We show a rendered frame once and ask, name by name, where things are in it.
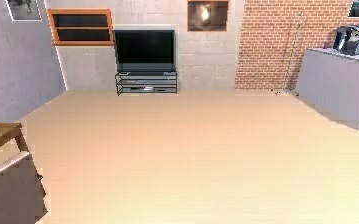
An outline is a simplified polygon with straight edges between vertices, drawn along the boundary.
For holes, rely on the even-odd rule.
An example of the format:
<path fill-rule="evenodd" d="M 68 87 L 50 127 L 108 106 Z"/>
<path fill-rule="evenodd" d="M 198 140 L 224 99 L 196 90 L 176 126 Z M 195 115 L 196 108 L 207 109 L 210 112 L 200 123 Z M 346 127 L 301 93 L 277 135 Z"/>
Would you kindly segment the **grey counter cabinet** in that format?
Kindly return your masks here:
<path fill-rule="evenodd" d="M 359 130 L 359 56 L 306 49 L 295 92 L 327 118 Z"/>

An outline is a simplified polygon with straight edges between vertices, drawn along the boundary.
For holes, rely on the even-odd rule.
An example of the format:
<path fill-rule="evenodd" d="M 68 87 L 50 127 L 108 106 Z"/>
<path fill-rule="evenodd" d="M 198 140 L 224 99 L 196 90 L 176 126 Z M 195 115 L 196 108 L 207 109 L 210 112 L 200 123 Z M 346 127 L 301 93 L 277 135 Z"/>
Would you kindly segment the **black coffee machine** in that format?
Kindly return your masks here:
<path fill-rule="evenodd" d="M 359 25 L 338 27 L 333 48 L 345 55 L 359 56 Z"/>

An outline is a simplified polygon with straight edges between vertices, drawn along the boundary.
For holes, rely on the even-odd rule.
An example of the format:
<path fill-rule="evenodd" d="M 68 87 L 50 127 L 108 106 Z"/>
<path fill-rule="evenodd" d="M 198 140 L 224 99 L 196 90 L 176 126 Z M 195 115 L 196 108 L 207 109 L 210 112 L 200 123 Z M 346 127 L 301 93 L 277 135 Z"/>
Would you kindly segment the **thin grey floor lamp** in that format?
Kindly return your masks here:
<path fill-rule="evenodd" d="M 292 60 L 293 60 L 294 49 L 295 49 L 295 46 L 296 46 L 298 33 L 299 33 L 300 27 L 302 26 L 302 23 L 303 23 L 303 15 L 304 15 L 303 11 L 300 11 L 299 14 L 298 14 L 298 23 L 297 23 L 297 27 L 296 27 L 294 37 L 293 37 L 292 47 L 291 47 L 291 50 L 290 50 L 290 56 L 289 56 L 288 65 L 287 65 L 286 73 L 285 73 L 285 76 L 284 76 L 282 88 L 280 90 L 276 91 L 275 95 L 280 95 L 280 94 L 289 92 L 288 87 L 287 87 L 288 86 L 287 83 L 288 83 L 288 80 L 289 80 L 289 77 L 290 77 L 290 68 L 291 68 L 291 63 L 292 63 Z"/>

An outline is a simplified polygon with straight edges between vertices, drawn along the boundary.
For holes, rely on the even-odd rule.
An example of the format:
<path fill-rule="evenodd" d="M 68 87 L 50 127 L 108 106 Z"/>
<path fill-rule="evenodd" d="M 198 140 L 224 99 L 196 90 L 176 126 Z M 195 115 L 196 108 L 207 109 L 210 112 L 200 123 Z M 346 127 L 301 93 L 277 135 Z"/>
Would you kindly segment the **brown wooden table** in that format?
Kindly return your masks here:
<path fill-rule="evenodd" d="M 28 151 L 21 123 L 0 123 L 0 147 L 14 139 L 20 151 Z"/>

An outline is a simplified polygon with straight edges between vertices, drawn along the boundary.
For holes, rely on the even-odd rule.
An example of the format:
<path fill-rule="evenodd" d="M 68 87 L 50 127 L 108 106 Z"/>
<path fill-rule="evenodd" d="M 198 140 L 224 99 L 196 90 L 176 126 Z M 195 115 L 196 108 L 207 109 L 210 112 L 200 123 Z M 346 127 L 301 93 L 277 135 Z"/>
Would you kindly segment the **white framed grey picture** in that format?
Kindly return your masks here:
<path fill-rule="evenodd" d="M 13 21 L 41 21 L 37 0 L 5 0 Z"/>

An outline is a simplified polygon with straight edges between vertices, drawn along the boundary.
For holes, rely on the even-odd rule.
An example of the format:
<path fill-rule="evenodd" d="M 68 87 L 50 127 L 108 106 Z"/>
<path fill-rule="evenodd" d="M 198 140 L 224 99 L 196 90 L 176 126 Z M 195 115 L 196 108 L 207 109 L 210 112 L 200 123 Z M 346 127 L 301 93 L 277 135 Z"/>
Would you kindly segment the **orange wooden wall shelf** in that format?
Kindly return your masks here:
<path fill-rule="evenodd" d="M 108 8 L 48 8 L 54 46 L 113 46 Z"/>

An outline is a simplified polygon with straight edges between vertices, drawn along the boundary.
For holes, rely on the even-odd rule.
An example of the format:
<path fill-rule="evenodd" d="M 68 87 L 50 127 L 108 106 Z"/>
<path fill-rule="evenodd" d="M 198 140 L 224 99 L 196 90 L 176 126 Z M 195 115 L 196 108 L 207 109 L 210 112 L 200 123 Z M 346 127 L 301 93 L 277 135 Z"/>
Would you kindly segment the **black television set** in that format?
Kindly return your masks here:
<path fill-rule="evenodd" d="M 113 31 L 119 72 L 175 72 L 175 31 Z"/>

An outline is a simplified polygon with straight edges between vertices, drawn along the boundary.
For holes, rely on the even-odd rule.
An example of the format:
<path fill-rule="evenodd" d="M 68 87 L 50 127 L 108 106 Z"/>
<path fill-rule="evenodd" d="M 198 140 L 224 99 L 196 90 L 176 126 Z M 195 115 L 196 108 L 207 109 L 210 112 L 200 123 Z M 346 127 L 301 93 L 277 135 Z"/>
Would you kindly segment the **orange framed brown picture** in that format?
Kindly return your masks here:
<path fill-rule="evenodd" d="M 187 30 L 190 32 L 225 32 L 229 0 L 188 0 Z"/>

